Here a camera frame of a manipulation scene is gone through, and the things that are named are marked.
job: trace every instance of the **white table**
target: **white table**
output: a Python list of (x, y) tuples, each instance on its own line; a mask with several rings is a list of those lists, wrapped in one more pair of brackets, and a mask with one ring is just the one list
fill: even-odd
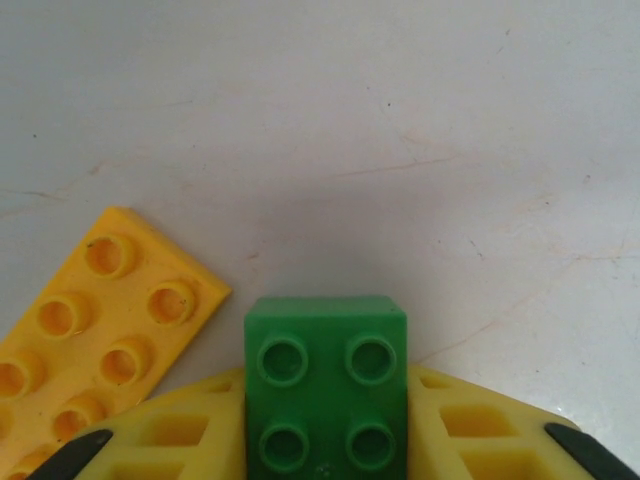
[(640, 470), (634, 2), (4, 0), (0, 333), (106, 205), (235, 288), (391, 295), (410, 356)]

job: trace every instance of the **yellow plastic piece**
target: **yellow plastic piece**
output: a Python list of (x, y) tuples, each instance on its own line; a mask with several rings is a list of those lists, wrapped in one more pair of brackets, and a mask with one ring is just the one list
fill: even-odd
[(0, 480), (143, 400), (229, 293), (135, 212), (108, 208), (0, 345)]
[(419, 366), (408, 388), (409, 479), (593, 480), (544, 431), (562, 417)]
[(244, 395), (232, 370), (102, 422), (113, 437), (76, 480), (245, 479)]
[[(408, 480), (593, 480), (544, 431), (568, 420), (426, 368), (408, 377)], [(76, 480), (245, 480), (244, 401), (238, 369), (94, 425), (82, 434), (113, 437)]]

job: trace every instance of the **plastic toy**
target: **plastic toy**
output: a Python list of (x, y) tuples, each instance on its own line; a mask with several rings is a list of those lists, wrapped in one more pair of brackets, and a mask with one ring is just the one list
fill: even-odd
[[(29, 480), (245, 480), (243, 390), (234, 370), (144, 402), (86, 429)], [(490, 390), (411, 366), (408, 393), (398, 480), (640, 479), (571, 422)]]
[(229, 293), (132, 210), (107, 209), (0, 345), (0, 478), (143, 400)]
[(387, 297), (259, 300), (245, 320), (248, 478), (405, 478), (406, 343)]

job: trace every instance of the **black plastic piece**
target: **black plastic piece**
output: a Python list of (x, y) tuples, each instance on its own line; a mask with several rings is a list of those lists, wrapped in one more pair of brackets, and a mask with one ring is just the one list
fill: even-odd
[(640, 480), (591, 435), (559, 423), (547, 423), (544, 429), (596, 480)]
[(27, 480), (73, 480), (113, 436), (103, 429), (71, 440), (38, 467)]

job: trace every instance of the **yellow lego plate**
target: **yellow lego plate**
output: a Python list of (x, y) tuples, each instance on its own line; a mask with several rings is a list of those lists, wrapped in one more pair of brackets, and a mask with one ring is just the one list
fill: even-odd
[(230, 289), (108, 208), (0, 345), (0, 478), (143, 400)]
[[(408, 381), (409, 480), (593, 480), (545, 433), (550, 422), (571, 422), (426, 368), (411, 366)], [(75, 480), (245, 480), (243, 371), (83, 433), (101, 429), (113, 436)]]

